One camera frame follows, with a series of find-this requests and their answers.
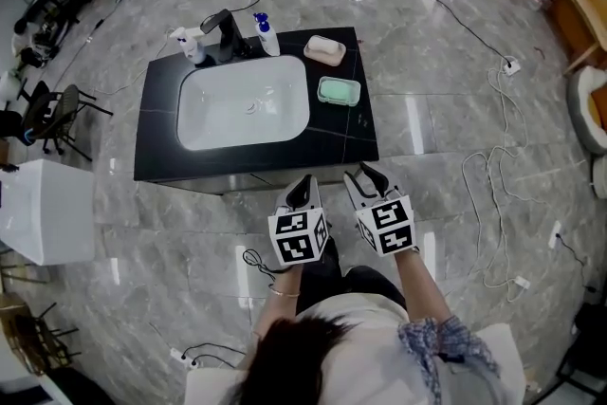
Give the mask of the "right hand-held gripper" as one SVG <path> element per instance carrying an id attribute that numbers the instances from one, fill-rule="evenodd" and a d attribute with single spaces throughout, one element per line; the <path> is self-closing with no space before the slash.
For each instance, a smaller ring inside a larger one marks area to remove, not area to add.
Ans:
<path id="1" fill-rule="evenodd" d="M 410 197 L 402 196 L 401 181 L 375 162 L 361 162 L 360 168 L 383 199 L 392 199 L 371 207 L 375 193 L 365 192 L 351 173 L 343 175 L 363 239 L 379 256 L 415 248 L 414 211 Z"/>

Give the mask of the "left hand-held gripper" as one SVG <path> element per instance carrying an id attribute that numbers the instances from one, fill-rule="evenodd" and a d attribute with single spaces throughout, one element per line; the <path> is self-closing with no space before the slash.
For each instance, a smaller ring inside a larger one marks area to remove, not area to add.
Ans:
<path id="1" fill-rule="evenodd" d="M 304 175 L 290 183 L 276 199 L 276 208 L 307 210 L 271 215 L 269 236 L 281 266 L 319 261 L 329 238 L 318 179 Z"/>

